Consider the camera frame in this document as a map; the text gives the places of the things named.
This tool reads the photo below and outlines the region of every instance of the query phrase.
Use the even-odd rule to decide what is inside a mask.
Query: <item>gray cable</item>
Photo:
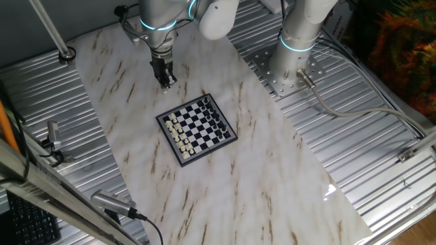
[[[348,60],[345,57],[342,57],[340,55],[327,54],[327,53],[321,52],[319,50],[313,50],[313,51],[321,53],[321,54],[325,54],[328,56],[337,57],[337,58],[343,59],[343,60],[348,62]],[[361,71],[358,66],[356,66],[353,63],[349,63],[349,64],[352,65],[353,67],[357,68],[363,74],[363,76],[367,80],[369,80],[368,76],[363,71]],[[311,90],[312,90],[313,94],[316,96],[316,98],[318,99],[318,101],[320,102],[320,104],[322,106],[324,106],[324,108],[326,108],[327,111],[329,111],[331,114],[334,114],[336,116],[350,117],[350,116],[359,116],[361,114],[366,114],[369,112],[387,112],[387,113],[391,113],[391,114],[394,114],[396,116],[403,118],[404,120],[409,122],[411,125],[413,125],[417,130],[419,130],[424,136],[428,135],[427,131],[418,122],[416,122],[414,119],[412,119],[411,117],[409,117],[408,115],[406,115],[400,111],[393,110],[390,108],[369,108],[369,109],[360,110],[360,111],[356,111],[356,112],[337,112],[337,111],[333,110],[332,108],[328,107],[328,105],[326,105],[326,103],[324,102],[324,100],[321,98],[320,94],[316,90],[316,88],[312,88]]]
[[[320,102],[320,104],[324,108],[326,108],[326,110],[328,112],[330,112],[331,114],[334,114],[336,116],[350,117],[350,116],[359,116],[359,115],[366,114],[366,113],[369,113],[369,112],[387,112],[387,113],[391,113],[391,114],[394,114],[396,116],[399,116],[399,117],[403,118],[404,120],[409,122],[411,125],[413,125],[415,128],[417,128],[419,131],[421,131],[421,133],[424,136],[428,135],[427,131],[419,123],[417,123],[414,119],[412,119],[408,115],[406,115],[406,114],[404,114],[402,112],[399,112],[397,110],[393,110],[393,109],[390,109],[390,108],[369,108],[369,109],[355,111],[355,112],[337,112],[334,109],[328,107],[328,105],[326,105],[326,103],[324,102],[324,100],[322,100],[320,94],[316,90],[316,88],[312,88],[311,90],[312,90],[313,94],[315,95],[315,97]]]

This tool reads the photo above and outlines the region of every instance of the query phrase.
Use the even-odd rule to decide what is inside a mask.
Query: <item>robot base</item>
[[[252,56],[254,64],[271,88],[278,96],[284,97],[305,87],[306,84],[301,79],[294,81],[290,81],[289,79],[285,80],[283,74],[275,74],[271,71],[269,59],[274,51],[275,46],[255,52]],[[326,72],[312,56],[309,57],[308,62],[309,70],[306,70],[306,73],[312,81],[316,83],[318,80],[325,77]]]

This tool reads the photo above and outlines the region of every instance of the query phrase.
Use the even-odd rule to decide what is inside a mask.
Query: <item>corrugated metal surface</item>
[[[241,1],[228,37],[256,71],[251,55],[275,45],[280,26],[280,14],[272,15],[258,0]],[[325,79],[316,81],[318,91],[334,109],[388,106],[384,99],[389,100],[388,96],[379,93],[347,62],[326,55],[315,58],[326,72]],[[0,78],[6,81],[29,130],[38,139],[46,137],[47,120],[59,122],[61,149],[76,158],[74,164],[59,169],[63,176],[87,196],[97,189],[108,189],[129,197],[75,69],[59,65],[57,53],[52,52],[0,71]],[[395,116],[372,113],[335,118],[324,113],[307,89],[280,98],[263,77],[259,79],[375,233],[382,233],[435,192],[435,161],[430,152],[406,163],[397,160],[397,154],[417,139]],[[5,203],[4,192],[0,202]],[[432,211],[428,209],[410,224]],[[145,235],[139,222],[122,222],[136,238]],[[88,244],[92,240],[71,225],[60,222],[60,226],[63,244]]]
[[[63,177],[87,197],[104,189],[130,198],[80,76],[74,67],[60,64],[58,52],[2,69],[0,79],[37,139],[47,137],[47,120],[58,122],[59,150],[75,158],[74,163],[57,168]],[[0,205],[7,209],[4,190],[0,191]],[[140,221],[123,217],[121,222],[135,238],[146,235]],[[59,220],[59,226],[62,240],[58,244],[100,243],[66,222]]]
[[[277,43],[280,26],[280,14],[271,14],[258,0],[246,0],[239,5],[235,26],[228,37],[257,72],[251,61],[253,53],[271,51]],[[324,79],[315,81],[317,89],[332,108],[351,112],[390,106],[390,101],[386,103],[387,95],[380,93],[348,62],[327,55],[314,57],[326,72]],[[336,118],[324,113],[307,88],[278,97],[258,75],[272,99],[374,233],[382,233],[436,191],[436,162],[431,152],[406,163],[397,159],[398,154],[418,140],[396,116],[371,113]],[[418,222],[432,211],[426,210],[412,222]]]

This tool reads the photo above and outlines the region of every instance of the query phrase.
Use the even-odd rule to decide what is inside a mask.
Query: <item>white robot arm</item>
[[[225,37],[233,27],[238,4],[239,0],[138,0],[142,32],[127,22],[127,6],[118,6],[114,13],[132,40],[143,39],[150,47],[150,64],[165,92],[177,82],[172,74],[174,30],[194,22],[207,39]]]

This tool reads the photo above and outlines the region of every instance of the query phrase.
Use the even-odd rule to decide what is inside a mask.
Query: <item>white marble sheet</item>
[[[119,24],[70,43],[129,192],[165,244],[354,244],[370,235],[229,40],[208,41],[193,24],[178,33],[178,82],[166,95],[149,49]],[[205,93],[239,139],[182,168],[155,117]]]

